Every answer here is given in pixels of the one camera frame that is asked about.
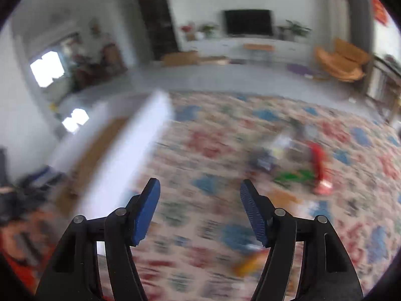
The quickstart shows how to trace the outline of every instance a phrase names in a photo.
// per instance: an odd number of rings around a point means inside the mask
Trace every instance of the dark doorway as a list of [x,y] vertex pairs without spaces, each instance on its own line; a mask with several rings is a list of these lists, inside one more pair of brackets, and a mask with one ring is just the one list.
[[138,3],[155,59],[178,52],[167,0],[138,0]]

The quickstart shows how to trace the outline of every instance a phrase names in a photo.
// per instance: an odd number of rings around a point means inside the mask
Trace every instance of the patterned rug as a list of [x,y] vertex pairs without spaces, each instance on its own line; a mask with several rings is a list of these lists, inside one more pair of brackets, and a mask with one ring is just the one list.
[[[366,293],[401,244],[400,143],[394,130],[349,113],[271,97],[173,93],[172,122],[135,190],[150,177],[162,192],[148,236],[133,255],[149,300],[250,300],[258,272],[237,278],[232,266],[254,242],[239,198],[250,177],[273,203],[285,196],[294,216],[323,214],[345,245]],[[249,152],[284,119],[313,124],[330,157],[332,195],[301,184],[281,186],[250,171]],[[302,260],[297,244],[287,295],[296,293]],[[104,293],[111,296],[106,262]]]

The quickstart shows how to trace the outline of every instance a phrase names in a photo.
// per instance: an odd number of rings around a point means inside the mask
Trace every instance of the purple mat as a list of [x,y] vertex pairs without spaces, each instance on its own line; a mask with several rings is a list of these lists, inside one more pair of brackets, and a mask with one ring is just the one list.
[[307,66],[303,66],[300,64],[296,64],[296,63],[289,63],[287,65],[287,70],[291,71],[293,73],[296,73],[296,74],[300,74],[301,76],[305,76],[305,75],[313,76],[315,74]]

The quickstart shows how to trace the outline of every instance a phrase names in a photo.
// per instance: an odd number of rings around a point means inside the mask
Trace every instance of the wooden table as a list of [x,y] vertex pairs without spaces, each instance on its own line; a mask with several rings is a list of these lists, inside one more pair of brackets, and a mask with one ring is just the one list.
[[252,56],[256,51],[267,52],[269,55],[270,62],[271,62],[271,52],[275,51],[275,47],[273,45],[268,45],[268,44],[244,44],[244,49],[251,51],[251,57],[250,57],[251,60]]

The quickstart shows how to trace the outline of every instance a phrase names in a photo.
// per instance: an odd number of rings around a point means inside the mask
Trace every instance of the potted plant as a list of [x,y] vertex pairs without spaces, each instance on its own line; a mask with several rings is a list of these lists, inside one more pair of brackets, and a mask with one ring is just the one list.
[[278,26],[278,39],[285,41],[285,31],[288,29],[285,26]]
[[291,32],[294,42],[305,42],[306,37],[312,29],[301,25],[299,22],[286,20],[288,23],[287,29]]
[[212,38],[215,34],[215,30],[217,30],[218,28],[219,26],[214,23],[207,23],[202,25],[199,28],[199,31],[204,33],[206,38]]

